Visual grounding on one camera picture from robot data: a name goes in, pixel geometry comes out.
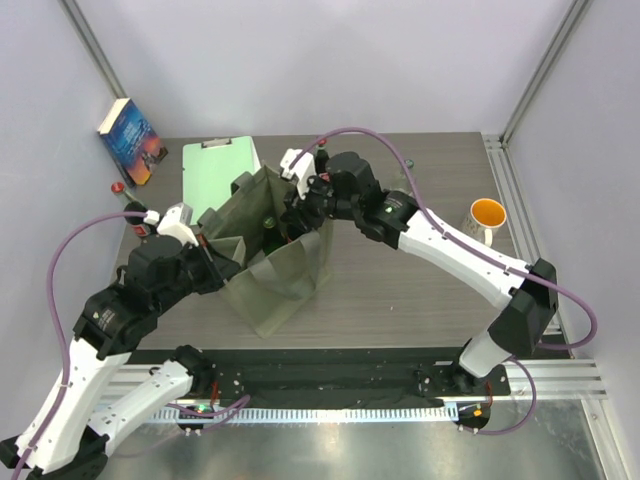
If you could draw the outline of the green glass bottle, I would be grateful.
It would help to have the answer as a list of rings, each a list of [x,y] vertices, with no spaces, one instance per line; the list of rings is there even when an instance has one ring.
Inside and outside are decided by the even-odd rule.
[[[273,216],[267,216],[262,222],[262,251],[269,256],[274,251],[286,244],[282,236],[277,220]]]

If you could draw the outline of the olive green canvas bag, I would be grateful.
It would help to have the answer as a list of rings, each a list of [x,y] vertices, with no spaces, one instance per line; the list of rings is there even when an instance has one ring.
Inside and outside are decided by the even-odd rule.
[[[279,219],[295,187],[268,166],[243,173],[219,208],[199,217],[200,233],[241,266],[219,294],[261,338],[272,336],[329,281],[333,223],[302,235],[270,254],[262,250],[263,220]]]

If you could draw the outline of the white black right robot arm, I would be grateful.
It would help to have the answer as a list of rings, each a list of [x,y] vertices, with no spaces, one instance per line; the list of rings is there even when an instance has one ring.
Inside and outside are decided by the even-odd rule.
[[[368,239],[426,260],[461,280],[499,309],[497,318],[462,347],[451,384],[472,395],[503,361],[529,356],[555,315],[555,267],[539,259],[529,265],[470,238],[414,198],[385,190],[370,164],[355,152],[324,162],[298,149],[286,151],[280,176],[294,186],[286,194],[284,222],[294,234],[318,229],[326,220],[349,220]]]

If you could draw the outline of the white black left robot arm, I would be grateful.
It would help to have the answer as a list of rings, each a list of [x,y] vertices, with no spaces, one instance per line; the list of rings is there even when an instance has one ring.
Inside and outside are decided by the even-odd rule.
[[[203,237],[183,243],[156,235],[135,248],[117,280],[86,301],[60,387],[21,435],[2,441],[2,463],[12,470],[29,468],[32,479],[94,479],[152,414],[184,395],[205,397],[213,385],[212,362],[184,345],[137,388],[104,410],[95,409],[162,314],[193,293],[222,289],[240,270]]]

